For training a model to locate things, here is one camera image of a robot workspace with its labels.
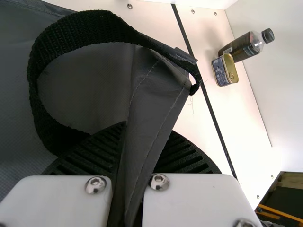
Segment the beige wall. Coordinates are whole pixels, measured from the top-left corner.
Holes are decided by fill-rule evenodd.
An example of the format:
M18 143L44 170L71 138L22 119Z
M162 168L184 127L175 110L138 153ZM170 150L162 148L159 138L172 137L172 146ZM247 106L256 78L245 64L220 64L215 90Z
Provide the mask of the beige wall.
M275 41L244 61L284 169L303 172L303 0L239 0L226 9L235 38L271 28Z

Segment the gray fabric panel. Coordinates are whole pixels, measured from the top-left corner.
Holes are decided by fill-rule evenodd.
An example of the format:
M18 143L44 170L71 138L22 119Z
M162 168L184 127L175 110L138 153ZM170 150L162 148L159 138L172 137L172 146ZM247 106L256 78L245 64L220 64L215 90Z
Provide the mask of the gray fabric panel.
M189 94L189 79L178 70L172 73L169 62L148 52L142 48L134 55L126 142L112 201L115 210L109 217L111 227L119 226L121 220L116 217L123 205L125 224L132 226L147 182Z
M0 61L5 74L0 105L7 112L0 119L5 141L0 147L0 200L19 179L40 174L55 159L36 134L26 79L33 40L59 19L45 11L0 1L0 19L11 20L0 27L5 34L0 37L0 57L5 58ZM46 109L64 125L95 133L128 120L113 200L116 210L111 213L116 221L125 207L128 227L189 94L191 83L183 72L155 52L115 43L84 47L61 56L39 79Z
M128 117L132 44L96 44L52 61L38 79L41 100L65 126L90 134Z
M0 201L16 182L40 174L56 158L36 133L26 69L34 39L58 19L0 1Z

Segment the brown liquid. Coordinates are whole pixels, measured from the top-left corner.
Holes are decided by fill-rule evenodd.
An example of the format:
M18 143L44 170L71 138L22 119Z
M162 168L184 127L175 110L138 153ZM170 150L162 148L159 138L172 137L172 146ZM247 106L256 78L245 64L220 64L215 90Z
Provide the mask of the brown liquid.
M223 55L224 51L232 55L235 63L245 60L259 53L252 47L250 43L250 32L247 32L246 34L240 36L239 38L235 39L234 41L221 48L218 52L218 55Z

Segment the black nylon strap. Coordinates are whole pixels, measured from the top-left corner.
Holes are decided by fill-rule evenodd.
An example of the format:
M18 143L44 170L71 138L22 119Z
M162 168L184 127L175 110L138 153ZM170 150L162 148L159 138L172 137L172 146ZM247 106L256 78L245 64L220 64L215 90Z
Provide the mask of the black nylon strap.
M60 55L83 46L108 42L131 43L157 51L195 78L196 84L192 85L190 95L199 89L202 78L196 65L174 58L110 11L91 10L68 15L36 38L27 67L36 130L45 147L55 155L60 155L89 134L63 126L50 116L39 98L37 79L46 66Z

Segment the metal screw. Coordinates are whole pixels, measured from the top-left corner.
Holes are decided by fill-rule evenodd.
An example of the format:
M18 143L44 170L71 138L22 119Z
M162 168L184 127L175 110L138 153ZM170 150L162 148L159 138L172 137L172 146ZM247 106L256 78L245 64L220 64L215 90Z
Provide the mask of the metal screw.
M85 191L88 194L97 194L98 192L103 191L105 187L106 180L101 176L94 176L86 182Z
M149 186L156 191L164 191L169 188L169 179L164 174L153 174Z
M251 221L240 219L236 222L234 227L256 227L256 225Z

